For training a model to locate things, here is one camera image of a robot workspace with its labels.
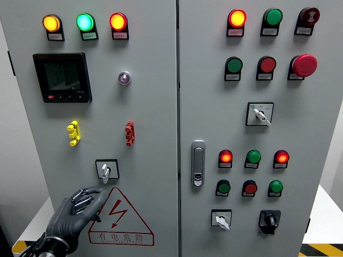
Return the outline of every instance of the warning sign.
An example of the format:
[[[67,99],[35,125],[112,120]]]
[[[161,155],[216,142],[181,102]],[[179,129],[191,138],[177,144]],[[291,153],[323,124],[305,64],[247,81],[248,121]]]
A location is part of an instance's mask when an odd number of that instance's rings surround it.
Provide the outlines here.
[[[99,216],[88,231],[92,244],[154,245],[154,233],[119,188],[112,188]]]

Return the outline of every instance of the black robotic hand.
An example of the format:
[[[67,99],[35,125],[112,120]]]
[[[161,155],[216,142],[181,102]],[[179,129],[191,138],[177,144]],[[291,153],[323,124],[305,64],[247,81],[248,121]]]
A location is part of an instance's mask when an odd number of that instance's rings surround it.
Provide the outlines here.
[[[98,194],[95,198],[90,196],[94,193]],[[78,247],[79,235],[88,222],[101,222],[98,212],[107,198],[108,191],[102,188],[80,189],[72,197],[65,198],[52,216],[45,238],[35,251],[36,256],[53,254],[64,257],[73,253]]]

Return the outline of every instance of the digital power meter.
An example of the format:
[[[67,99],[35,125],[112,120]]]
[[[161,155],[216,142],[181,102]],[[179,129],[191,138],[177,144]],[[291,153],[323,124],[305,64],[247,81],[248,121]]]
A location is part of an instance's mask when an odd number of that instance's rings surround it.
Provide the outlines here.
[[[92,92],[83,52],[34,54],[39,86],[45,103],[90,103]]]

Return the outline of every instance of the red emergency stop button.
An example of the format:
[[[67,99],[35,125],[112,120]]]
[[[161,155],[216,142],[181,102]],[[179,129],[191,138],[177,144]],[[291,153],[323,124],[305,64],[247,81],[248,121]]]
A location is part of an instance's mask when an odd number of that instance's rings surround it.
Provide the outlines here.
[[[307,7],[301,10],[299,18],[302,24],[306,26],[313,26],[319,20],[319,10],[314,7]]]
[[[254,197],[257,191],[257,185],[254,180],[247,180],[243,183],[242,196]]]
[[[317,59],[310,54],[303,54],[293,58],[293,72],[299,77],[312,75],[317,68]]]

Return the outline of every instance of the red push button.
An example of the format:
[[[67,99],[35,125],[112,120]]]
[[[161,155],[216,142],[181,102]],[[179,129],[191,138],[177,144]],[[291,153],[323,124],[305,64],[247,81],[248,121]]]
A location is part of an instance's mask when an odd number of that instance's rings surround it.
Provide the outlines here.
[[[317,59],[310,54],[299,55],[293,61],[293,72],[299,77],[308,77],[312,75],[317,68]]]
[[[301,10],[299,17],[306,26],[313,26],[319,20],[319,10],[314,7],[307,7]]]

